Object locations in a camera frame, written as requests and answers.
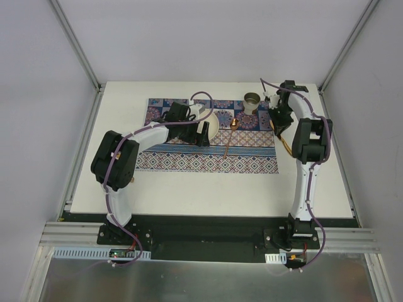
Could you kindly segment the gold knife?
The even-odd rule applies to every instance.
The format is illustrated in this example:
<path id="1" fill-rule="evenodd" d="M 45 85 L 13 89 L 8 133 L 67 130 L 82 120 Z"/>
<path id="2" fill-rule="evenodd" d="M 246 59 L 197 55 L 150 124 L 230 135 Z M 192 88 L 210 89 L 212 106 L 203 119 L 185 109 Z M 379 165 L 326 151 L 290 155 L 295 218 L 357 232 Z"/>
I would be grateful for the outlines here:
<path id="1" fill-rule="evenodd" d="M 275 128 L 275 125 L 274 125 L 274 123 L 273 123 L 272 121 L 270 121 L 270 127 L 272 128 L 272 130 L 273 130 L 275 136 L 276 136 L 276 137 L 279 139 L 279 141 L 283 144 L 283 146 L 284 146 L 285 150 L 287 151 L 287 153 L 288 153 L 291 157 L 293 157 L 293 155 L 292 155 L 292 149 L 290 148 L 290 146 L 289 146 L 289 144 L 286 142 L 286 140 L 282 137 L 282 135 L 276 133 L 276 128 Z"/>

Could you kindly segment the metal cup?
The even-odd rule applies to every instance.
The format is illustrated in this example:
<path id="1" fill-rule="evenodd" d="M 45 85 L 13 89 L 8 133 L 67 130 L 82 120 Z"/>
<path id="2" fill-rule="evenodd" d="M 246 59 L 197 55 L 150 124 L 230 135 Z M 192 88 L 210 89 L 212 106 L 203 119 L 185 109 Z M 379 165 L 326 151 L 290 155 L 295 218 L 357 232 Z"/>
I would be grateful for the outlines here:
<path id="1" fill-rule="evenodd" d="M 253 115 L 261 102 L 259 94 L 248 92 L 244 95 L 243 108 L 246 115 Z"/>

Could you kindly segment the cream plate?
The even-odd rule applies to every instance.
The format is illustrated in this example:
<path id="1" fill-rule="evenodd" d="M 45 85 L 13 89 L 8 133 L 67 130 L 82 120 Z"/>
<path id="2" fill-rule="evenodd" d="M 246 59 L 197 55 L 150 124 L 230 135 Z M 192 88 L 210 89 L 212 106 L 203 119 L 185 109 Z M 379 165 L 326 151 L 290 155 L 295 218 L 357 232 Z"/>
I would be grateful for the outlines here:
<path id="1" fill-rule="evenodd" d="M 211 140 L 217 135 L 220 129 L 219 119 L 215 113 L 212 113 L 209 116 L 209 123 L 208 138 Z"/>

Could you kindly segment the patterned cloth placemat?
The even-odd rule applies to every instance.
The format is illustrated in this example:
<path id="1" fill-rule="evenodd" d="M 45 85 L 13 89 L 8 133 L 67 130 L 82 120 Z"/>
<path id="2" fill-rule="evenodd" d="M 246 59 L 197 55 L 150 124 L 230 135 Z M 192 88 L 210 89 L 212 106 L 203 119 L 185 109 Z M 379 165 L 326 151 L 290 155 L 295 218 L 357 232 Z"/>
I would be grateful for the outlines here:
<path id="1" fill-rule="evenodd" d="M 197 147 L 177 138 L 156 145 L 137 157 L 138 171 L 212 172 L 235 174 L 276 174 L 275 137 L 270 127 L 268 105 L 260 102 L 253 115 L 246 115 L 241 100 L 200 100 L 206 109 L 213 108 L 220 129 L 208 147 Z M 230 123 L 239 120 L 233 133 L 227 158 L 223 159 L 230 135 Z"/>

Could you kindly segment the copper spoon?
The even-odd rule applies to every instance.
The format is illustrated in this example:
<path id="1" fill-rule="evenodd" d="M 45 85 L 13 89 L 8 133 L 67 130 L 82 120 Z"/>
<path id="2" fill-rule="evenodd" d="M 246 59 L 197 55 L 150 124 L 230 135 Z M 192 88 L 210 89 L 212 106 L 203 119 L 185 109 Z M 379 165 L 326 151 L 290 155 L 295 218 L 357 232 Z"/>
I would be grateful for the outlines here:
<path id="1" fill-rule="evenodd" d="M 232 135 L 238 129 L 238 127 L 239 127 L 239 120 L 237 118 L 233 118 L 231 123 L 230 123 L 230 135 L 229 135 L 227 144 L 225 146 L 225 152 L 224 152 L 224 155 L 223 155 L 223 159 L 227 158 L 230 142 L 232 140 Z"/>

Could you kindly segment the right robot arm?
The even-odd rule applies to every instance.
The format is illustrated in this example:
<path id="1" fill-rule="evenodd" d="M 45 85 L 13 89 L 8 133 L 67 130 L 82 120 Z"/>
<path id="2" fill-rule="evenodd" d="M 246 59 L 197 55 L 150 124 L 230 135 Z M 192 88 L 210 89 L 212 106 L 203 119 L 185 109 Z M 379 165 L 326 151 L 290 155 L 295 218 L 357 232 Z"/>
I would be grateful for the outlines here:
<path id="1" fill-rule="evenodd" d="M 292 115 L 298 121 L 290 149 L 297 165 L 295 197 L 283 232 L 284 243 L 294 249 L 315 235 L 313 207 L 317 176 L 331 153 L 332 121 L 314 112 L 307 99 L 308 92 L 306 86 L 285 80 L 277 87 L 278 100 L 268 109 L 271 127 L 278 138 L 292 125 Z"/>

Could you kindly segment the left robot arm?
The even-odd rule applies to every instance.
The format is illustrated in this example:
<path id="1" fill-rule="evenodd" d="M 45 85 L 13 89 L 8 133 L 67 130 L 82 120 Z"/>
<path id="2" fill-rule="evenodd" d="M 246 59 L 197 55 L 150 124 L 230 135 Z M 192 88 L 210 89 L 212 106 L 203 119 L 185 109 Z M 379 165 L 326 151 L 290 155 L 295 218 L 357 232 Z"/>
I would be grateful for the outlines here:
<path id="1" fill-rule="evenodd" d="M 133 230 L 127 225 L 132 214 L 123 190 L 133 178 L 138 155 L 175 138 L 198 147 L 209 146 L 209 122 L 205 120 L 211 114 L 203 104 L 175 101 L 168 111 L 133 133 L 122 135 L 113 130 L 105 133 L 91 163 L 91 172 L 102 186 L 107 220 L 114 225 L 111 237 L 118 244 L 128 244 L 133 237 Z"/>

